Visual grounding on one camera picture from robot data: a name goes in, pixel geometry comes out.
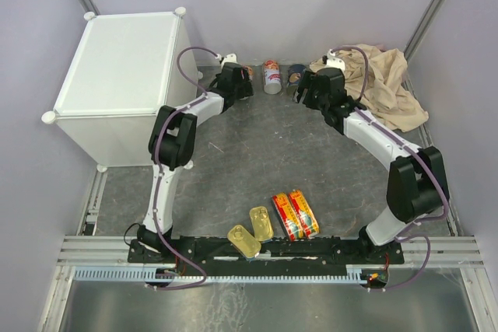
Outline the dark blue food can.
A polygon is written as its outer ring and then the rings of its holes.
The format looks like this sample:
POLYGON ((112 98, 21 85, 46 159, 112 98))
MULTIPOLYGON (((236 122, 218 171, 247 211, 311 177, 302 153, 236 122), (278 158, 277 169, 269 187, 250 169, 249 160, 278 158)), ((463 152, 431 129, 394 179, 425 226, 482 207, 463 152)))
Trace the dark blue food can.
POLYGON ((303 64, 293 64, 288 67, 286 82, 286 92, 288 95, 293 96, 295 94, 306 69, 307 66, 303 64))

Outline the red white tall can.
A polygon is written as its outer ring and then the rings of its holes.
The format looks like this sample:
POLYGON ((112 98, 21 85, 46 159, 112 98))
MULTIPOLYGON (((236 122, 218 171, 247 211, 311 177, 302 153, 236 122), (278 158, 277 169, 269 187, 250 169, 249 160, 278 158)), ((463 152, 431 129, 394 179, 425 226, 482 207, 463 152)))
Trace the red white tall can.
POLYGON ((282 80, 279 64, 274 60, 267 60, 263 64, 264 91, 267 94, 275 95, 282 89, 282 80))

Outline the orange label white-lid can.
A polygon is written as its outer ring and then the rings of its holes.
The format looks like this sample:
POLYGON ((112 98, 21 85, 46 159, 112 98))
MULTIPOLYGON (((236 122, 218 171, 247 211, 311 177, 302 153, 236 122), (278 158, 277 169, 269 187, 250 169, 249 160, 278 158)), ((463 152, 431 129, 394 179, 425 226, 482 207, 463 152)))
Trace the orange label white-lid can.
POLYGON ((247 71, 249 79, 253 80, 254 79, 254 70, 251 66, 244 66, 244 69, 247 71))

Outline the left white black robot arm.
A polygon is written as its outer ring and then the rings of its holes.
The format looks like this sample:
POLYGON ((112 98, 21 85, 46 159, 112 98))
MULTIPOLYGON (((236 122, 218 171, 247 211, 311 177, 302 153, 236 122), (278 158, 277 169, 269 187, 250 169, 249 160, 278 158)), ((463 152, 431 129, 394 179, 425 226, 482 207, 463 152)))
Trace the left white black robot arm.
POLYGON ((169 238, 174 198, 180 175, 191 163, 198 126, 226 112, 236 101, 253 95, 248 70, 235 62, 227 62, 199 97, 179 107, 159 109, 149 139, 153 186, 136 239, 154 261, 163 262, 172 253, 169 238))

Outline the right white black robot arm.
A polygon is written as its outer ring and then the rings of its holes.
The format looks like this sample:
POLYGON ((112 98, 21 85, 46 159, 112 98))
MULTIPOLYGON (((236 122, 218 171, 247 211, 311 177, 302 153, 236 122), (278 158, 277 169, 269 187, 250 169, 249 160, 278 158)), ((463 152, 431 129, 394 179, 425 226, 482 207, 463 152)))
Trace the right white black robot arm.
POLYGON ((317 110, 339 134, 363 146, 388 171, 386 208, 359 231, 354 253, 374 263, 393 242, 425 222, 443 220, 450 211, 450 194, 439 149, 422 148, 388 129, 345 89, 339 68, 303 71, 294 100, 317 110))

